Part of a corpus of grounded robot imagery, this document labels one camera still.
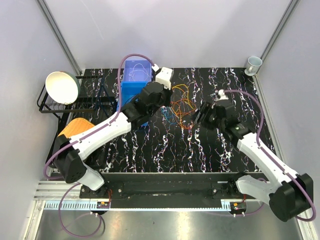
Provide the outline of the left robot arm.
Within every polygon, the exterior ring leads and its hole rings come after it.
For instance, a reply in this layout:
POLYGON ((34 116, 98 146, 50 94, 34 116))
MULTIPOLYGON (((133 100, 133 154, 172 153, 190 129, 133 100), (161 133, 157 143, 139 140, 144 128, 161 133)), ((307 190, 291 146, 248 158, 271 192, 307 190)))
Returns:
POLYGON ((63 180, 67 184, 82 184, 88 187, 95 197, 103 198, 108 193, 105 179, 88 166, 85 160, 111 140, 147 123, 159 108, 168 107, 172 93, 170 81, 151 81, 107 120, 70 138, 64 134, 59 136, 59 150, 53 158, 53 164, 63 180))

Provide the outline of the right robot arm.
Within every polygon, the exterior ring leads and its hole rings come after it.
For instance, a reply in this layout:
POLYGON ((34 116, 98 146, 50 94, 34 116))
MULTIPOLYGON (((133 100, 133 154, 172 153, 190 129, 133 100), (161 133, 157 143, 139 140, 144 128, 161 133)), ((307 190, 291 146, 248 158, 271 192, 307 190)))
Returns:
POLYGON ((312 178, 306 173, 298 174, 267 148, 257 132, 247 122, 239 120, 230 100, 204 102, 191 120, 208 130, 218 130, 226 141, 252 160, 268 180, 265 183, 239 173, 227 185, 230 197, 236 199, 243 194, 249 195, 269 205, 273 214, 283 222, 298 218, 308 209, 315 209, 312 178))

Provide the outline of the blue plastic bin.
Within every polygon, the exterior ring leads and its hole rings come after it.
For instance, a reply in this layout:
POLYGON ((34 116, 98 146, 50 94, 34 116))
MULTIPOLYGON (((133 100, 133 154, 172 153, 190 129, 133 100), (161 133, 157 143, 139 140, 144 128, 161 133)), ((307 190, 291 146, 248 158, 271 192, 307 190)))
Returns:
POLYGON ((147 81, 123 81, 121 83, 121 107, 129 103, 135 95, 139 94, 147 81))

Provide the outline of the light purple plastic bin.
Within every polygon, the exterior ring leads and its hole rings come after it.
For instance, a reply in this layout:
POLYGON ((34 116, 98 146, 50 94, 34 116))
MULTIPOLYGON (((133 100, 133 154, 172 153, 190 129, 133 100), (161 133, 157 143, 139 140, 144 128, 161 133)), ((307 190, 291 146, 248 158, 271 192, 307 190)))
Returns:
POLYGON ((126 60, 123 82, 149 82, 152 79, 152 65, 148 60, 126 60))

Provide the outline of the white mug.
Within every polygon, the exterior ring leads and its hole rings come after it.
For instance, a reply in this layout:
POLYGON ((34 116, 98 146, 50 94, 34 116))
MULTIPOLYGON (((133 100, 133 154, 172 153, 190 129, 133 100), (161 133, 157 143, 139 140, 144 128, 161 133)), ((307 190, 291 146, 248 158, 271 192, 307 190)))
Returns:
POLYGON ((261 67, 261 65, 263 64, 263 61, 261 58, 257 57, 257 56, 250 56, 248 59, 247 59, 247 63, 246 63, 246 67, 245 67, 245 70, 244 70, 244 73, 247 75, 247 76, 254 76, 259 68, 261 67))

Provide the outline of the orange woven basket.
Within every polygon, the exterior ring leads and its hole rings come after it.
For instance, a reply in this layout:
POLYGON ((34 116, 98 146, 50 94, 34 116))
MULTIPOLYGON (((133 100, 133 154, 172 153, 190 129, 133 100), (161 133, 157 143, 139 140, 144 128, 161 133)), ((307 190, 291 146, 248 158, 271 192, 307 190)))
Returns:
POLYGON ((70 121, 70 123, 58 134, 58 136, 65 135, 66 138, 81 134, 95 125, 85 118, 78 117, 70 121))

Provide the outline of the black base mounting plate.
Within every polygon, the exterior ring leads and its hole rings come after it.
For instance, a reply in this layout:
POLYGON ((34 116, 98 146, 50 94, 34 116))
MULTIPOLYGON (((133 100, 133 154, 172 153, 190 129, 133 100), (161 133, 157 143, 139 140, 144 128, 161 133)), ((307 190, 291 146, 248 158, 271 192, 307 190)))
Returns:
POLYGON ((104 173, 98 191, 80 188, 81 199, 111 197, 112 210, 212 211, 229 210, 221 200, 242 201, 231 184, 238 173, 104 173))

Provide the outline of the white bowl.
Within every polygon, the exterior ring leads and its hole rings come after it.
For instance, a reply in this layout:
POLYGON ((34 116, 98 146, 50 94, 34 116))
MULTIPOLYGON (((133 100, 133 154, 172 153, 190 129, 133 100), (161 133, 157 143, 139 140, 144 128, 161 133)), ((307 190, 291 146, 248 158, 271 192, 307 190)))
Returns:
POLYGON ((45 89, 55 102, 69 105, 77 100, 81 85, 73 74, 66 71, 55 71, 46 77, 45 89))

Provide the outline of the aluminium frame rail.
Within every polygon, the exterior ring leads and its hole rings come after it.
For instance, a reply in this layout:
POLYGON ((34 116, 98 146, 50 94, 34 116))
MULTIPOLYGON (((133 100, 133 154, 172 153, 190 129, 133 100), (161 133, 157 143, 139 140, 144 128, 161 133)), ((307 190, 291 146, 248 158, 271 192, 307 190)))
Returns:
POLYGON ((251 197, 227 192, 226 182, 114 181, 98 191, 61 181, 40 181, 34 199, 46 210, 236 212, 248 210, 251 197))

